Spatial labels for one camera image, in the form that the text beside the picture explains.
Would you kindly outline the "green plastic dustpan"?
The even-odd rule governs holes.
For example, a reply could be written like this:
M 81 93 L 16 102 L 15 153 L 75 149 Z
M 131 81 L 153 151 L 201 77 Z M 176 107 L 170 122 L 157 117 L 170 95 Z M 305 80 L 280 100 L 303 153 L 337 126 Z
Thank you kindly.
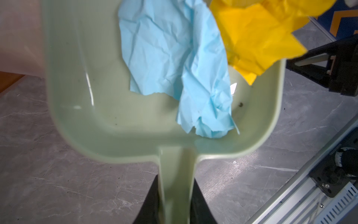
M 277 124 L 286 61 L 252 86 L 234 69 L 233 118 L 238 130 L 220 139 L 186 133 L 178 101 L 130 91 L 121 56 L 120 1 L 41 1 L 48 106 L 61 136 L 79 153 L 106 163 L 159 166 L 159 224 L 191 224 L 196 165 L 258 149 Z

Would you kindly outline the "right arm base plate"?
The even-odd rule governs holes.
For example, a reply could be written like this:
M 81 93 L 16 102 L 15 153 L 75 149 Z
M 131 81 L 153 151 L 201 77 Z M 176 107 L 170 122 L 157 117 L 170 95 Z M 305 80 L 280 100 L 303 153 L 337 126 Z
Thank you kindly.
M 354 128 L 309 173 L 328 197 L 334 198 L 351 180 L 358 179 L 358 129 Z

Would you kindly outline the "small cyan paper scrap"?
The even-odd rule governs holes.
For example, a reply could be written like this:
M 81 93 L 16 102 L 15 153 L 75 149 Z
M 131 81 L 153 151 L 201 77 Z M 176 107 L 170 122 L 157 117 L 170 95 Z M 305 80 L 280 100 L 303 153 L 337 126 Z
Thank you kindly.
M 177 100 L 186 133 L 212 139 L 237 129 L 226 50 L 204 1 L 122 1 L 117 14 L 131 91 Z

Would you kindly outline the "yellow paper ball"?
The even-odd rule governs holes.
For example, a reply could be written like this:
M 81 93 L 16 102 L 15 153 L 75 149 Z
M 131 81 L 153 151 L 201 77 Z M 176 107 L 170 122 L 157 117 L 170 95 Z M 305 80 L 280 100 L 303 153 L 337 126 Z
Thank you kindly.
M 334 4 L 335 1 L 212 1 L 210 10 L 221 32 L 228 64 L 252 85 L 275 62 L 304 55 L 307 49 L 292 33 Z

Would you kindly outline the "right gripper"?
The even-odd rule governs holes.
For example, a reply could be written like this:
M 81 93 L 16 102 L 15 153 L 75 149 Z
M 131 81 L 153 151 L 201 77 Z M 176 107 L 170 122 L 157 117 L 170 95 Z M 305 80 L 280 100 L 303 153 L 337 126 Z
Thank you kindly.
M 288 59 L 286 68 L 329 91 L 344 96 L 358 95 L 358 35 L 309 50 Z

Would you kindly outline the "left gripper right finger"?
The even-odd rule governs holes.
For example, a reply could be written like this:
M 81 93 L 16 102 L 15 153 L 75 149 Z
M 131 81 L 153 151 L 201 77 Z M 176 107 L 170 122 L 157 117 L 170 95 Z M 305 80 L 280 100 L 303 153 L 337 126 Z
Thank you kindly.
M 191 224 L 217 224 L 195 179 L 191 199 Z

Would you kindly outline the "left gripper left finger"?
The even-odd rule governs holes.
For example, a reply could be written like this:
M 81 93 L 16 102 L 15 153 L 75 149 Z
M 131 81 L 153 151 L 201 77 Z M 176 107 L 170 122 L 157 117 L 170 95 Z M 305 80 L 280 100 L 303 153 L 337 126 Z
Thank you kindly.
M 144 203 L 133 221 L 133 224 L 159 224 L 159 190 L 158 190 L 158 175 L 155 176 L 154 181 L 149 189 L 149 192 L 144 200 Z

